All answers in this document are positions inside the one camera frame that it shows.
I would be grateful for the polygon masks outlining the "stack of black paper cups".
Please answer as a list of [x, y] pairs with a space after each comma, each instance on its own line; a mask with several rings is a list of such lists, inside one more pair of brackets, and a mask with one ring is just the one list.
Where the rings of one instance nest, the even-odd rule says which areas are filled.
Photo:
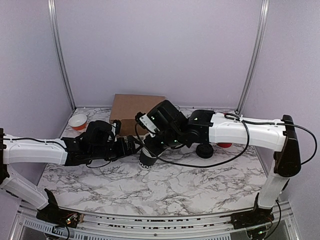
[[143, 136], [142, 141], [146, 147], [143, 146], [141, 149], [138, 165], [144, 170], [150, 170], [157, 161], [157, 158], [153, 154], [159, 156], [161, 148], [156, 145], [149, 133]]

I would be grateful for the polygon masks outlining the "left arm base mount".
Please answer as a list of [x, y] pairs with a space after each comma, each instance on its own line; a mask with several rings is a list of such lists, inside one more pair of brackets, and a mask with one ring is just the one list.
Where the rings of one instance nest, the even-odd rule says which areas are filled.
[[44, 191], [48, 196], [48, 205], [41, 210], [37, 210], [36, 218], [58, 226], [76, 228], [80, 222], [81, 214], [60, 208], [54, 194], [46, 188]]

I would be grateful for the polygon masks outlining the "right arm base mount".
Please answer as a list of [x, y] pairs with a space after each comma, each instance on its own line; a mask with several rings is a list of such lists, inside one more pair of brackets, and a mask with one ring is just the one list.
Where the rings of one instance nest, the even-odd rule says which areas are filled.
[[230, 215], [230, 223], [235, 230], [265, 224], [269, 219], [271, 219], [271, 221], [275, 219], [272, 214], [273, 207], [269, 209], [259, 207], [258, 198], [259, 193], [255, 197], [253, 209], [232, 213]]

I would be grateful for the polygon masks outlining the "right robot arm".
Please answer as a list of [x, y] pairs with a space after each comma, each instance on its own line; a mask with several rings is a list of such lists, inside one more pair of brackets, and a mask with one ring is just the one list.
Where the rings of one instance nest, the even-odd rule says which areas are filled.
[[257, 206], [247, 219], [258, 224], [267, 216], [287, 181], [301, 170], [300, 147], [293, 119], [254, 119], [232, 113], [197, 109], [186, 117], [170, 101], [164, 100], [148, 113], [136, 115], [137, 123], [148, 131], [144, 156], [156, 158], [167, 148], [192, 144], [242, 144], [274, 151], [273, 170], [258, 193]]

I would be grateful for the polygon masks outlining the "stack of black cup lids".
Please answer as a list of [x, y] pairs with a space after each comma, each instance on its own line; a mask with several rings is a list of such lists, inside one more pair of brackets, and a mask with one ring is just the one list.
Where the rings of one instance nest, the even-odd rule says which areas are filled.
[[209, 143], [202, 143], [196, 147], [195, 153], [202, 159], [209, 159], [214, 155], [214, 148]]

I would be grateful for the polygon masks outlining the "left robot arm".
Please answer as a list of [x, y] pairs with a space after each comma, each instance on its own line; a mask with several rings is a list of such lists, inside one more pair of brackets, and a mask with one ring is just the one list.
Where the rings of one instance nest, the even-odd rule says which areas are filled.
[[36, 139], [0, 133], [0, 188], [32, 204], [53, 223], [63, 219], [53, 193], [41, 189], [11, 166], [16, 163], [45, 163], [73, 167], [95, 160], [115, 162], [140, 149], [135, 137], [119, 137], [121, 122], [96, 120], [76, 137]]

